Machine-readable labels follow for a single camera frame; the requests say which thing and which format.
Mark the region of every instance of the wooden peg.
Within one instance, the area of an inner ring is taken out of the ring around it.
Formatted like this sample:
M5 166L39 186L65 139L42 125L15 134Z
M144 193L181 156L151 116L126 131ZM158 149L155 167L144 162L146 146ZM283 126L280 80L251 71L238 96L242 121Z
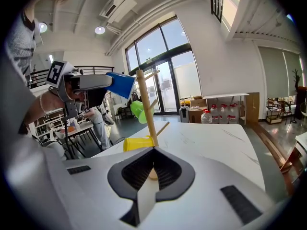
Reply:
M154 73L150 74L149 76L147 76L147 77L145 78L145 81L146 81L147 79L151 78L152 76L157 75L159 72L160 72L160 70L155 71Z
M153 103L150 105L149 109L150 109L150 110L153 109L153 107L154 107L157 103L158 103L158 100L155 99L155 100L153 101Z
M166 126L169 125L169 122L167 122L157 133L157 136L161 134L161 132L166 128Z
M144 108L144 113L145 113L145 117L146 117L146 121L147 121L147 125L148 125L148 130L149 130L149 134L153 139L153 144L155 146L159 146L158 143L158 138L157 138L157 134L155 132L155 128L154 128L154 118L152 116L151 110L150 110L150 102L149 102L149 97L148 97L148 92L147 92L147 87L146 87L146 82L145 82L145 77L144 77L144 73L143 70L137 70L136 71L136 76L137 76L137 80L139 83L139 89L140 89L140 94L141 94L141 98L142 98L142 103L143 103L143 108ZM158 175L155 172L154 169L151 170L150 174L149 174L149 178L152 180L157 180L158 179Z

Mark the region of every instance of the air conditioner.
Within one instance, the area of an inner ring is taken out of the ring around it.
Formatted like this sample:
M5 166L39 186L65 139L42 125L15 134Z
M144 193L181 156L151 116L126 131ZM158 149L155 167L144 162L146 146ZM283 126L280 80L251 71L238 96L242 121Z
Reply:
M135 0L109 0L99 15L108 18L108 23L119 22L135 5Z

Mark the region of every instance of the bracelet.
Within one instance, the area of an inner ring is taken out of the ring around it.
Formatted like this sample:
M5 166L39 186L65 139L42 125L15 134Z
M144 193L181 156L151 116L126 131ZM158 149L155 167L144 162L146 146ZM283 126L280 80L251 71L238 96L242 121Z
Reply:
M43 96L43 94L41 94L41 95L39 96L39 105L40 105L40 108L43 110L43 112L44 112L44 113L47 113L47 112L45 111L45 109L43 108L42 96Z

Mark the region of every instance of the green cup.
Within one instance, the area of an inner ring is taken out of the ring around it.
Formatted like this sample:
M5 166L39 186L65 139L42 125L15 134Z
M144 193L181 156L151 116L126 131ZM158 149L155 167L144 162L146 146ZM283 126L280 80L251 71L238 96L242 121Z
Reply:
M131 107L131 111L133 112L133 114L137 116L139 122L141 124L146 124L147 120L146 120L146 116L144 112L143 103L140 101L134 101L132 102L130 107ZM150 111L152 115L154 115L154 108L152 108Z

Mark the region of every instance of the ceiling light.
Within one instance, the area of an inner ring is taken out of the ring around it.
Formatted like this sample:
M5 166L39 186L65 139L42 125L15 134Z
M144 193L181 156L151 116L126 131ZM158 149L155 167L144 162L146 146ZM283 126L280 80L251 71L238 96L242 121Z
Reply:
M47 25L46 25L46 23L41 22L41 23L39 24L39 32L40 32L40 33L44 33L46 30L47 30Z
M95 29L96 34L103 34L103 33L105 33L105 31L106 30L103 26L96 27L96 29Z
M290 14L287 14L287 18L288 18L290 21L294 22L294 20L293 20L293 18L292 18L292 16L291 16Z
M49 59L50 59L50 61L51 61L51 63L53 62L53 57L52 57L52 55L49 55Z

